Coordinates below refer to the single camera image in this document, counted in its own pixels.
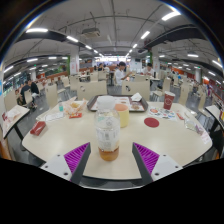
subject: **round table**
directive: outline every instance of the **round table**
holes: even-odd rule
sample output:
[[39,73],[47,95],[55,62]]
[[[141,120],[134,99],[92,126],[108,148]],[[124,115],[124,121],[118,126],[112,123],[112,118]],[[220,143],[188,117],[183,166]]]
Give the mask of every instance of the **round table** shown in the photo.
[[[148,102],[150,106],[163,107],[162,102]],[[173,103],[171,110],[185,117],[187,109]],[[58,112],[58,105],[49,113]],[[95,134],[95,112],[85,108],[82,118],[69,119],[68,116],[47,122],[39,136],[28,133],[22,144],[35,156],[48,161],[56,154],[66,154],[87,142],[91,144],[89,156],[83,175],[107,180],[136,180],[141,175],[132,154],[133,142],[141,144],[158,154],[168,154],[181,166],[185,166],[208,151],[212,142],[204,144],[200,135],[185,128],[184,121],[159,120],[159,127],[150,128],[144,124],[147,112],[131,112],[129,124],[121,128],[119,156],[107,162],[101,159]],[[188,115],[196,124],[200,123]]]

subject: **paper cup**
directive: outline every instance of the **paper cup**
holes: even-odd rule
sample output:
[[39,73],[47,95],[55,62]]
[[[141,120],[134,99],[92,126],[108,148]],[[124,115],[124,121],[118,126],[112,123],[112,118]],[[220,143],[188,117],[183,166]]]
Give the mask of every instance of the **paper cup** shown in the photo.
[[174,93],[165,91],[164,106],[163,106],[164,109],[170,110],[174,97],[175,97]]
[[129,107],[124,104],[116,104],[115,110],[120,115],[120,127],[126,127],[129,123]]

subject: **bottle cap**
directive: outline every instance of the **bottle cap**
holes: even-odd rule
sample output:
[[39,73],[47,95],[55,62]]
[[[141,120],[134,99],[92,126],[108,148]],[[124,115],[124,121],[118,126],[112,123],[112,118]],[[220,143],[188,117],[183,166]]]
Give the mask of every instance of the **bottle cap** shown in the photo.
[[115,107],[115,99],[112,96],[99,96],[97,98],[97,106],[99,110],[102,109],[113,110]]

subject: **water bottle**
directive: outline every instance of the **water bottle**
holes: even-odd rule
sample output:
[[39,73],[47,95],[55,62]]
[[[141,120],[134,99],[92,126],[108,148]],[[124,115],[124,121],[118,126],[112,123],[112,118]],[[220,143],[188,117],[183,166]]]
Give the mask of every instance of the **water bottle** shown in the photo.
[[112,161],[119,154],[120,116],[112,96],[99,96],[97,106],[95,127],[99,153],[103,160]]
[[59,103],[59,111],[60,111],[60,112],[63,112],[63,110],[64,110],[64,109],[63,109],[63,104],[62,104],[62,102],[60,102],[60,103]]

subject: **ceiling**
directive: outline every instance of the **ceiling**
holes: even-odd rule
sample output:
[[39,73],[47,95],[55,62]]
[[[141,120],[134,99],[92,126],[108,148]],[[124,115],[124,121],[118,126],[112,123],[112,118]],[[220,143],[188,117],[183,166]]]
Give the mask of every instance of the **ceiling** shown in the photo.
[[[199,65],[200,62],[210,65],[209,68],[214,68],[213,70],[218,74],[217,78],[223,79],[222,68],[212,63],[212,60],[217,61],[218,55],[206,37],[184,15],[173,17],[167,21],[161,20],[170,12],[172,12],[171,8],[156,0],[65,1],[44,12],[32,24],[32,28],[49,29],[51,35],[48,37],[33,35],[28,38],[23,34],[9,50],[5,58],[6,66],[34,56],[60,55],[61,57],[69,55],[72,44],[66,40],[66,36],[69,35],[81,42],[79,45],[81,58],[95,55],[84,47],[85,44],[99,53],[121,56],[125,56],[134,44],[138,44],[130,53],[133,57],[145,57],[144,53],[139,53],[141,50],[146,47],[158,47],[159,54],[165,54],[165,60],[168,62],[178,59],[184,63],[185,60],[190,59],[193,60],[190,63],[193,68],[195,60],[195,65]],[[85,39],[81,35],[83,29],[92,27],[100,30],[100,37]],[[141,40],[145,31],[150,31],[150,34]],[[178,38],[181,36],[180,39],[175,39],[177,35],[175,36],[174,31],[181,33],[178,35]],[[145,40],[150,42],[147,46],[144,43]],[[187,57],[188,51],[194,51],[199,58]],[[44,57],[38,60],[40,66],[42,63],[53,64]],[[24,62],[15,66],[14,69],[5,73],[5,78],[9,78],[31,65]],[[203,72],[208,78],[214,79],[207,74],[206,67],[203,67]]]

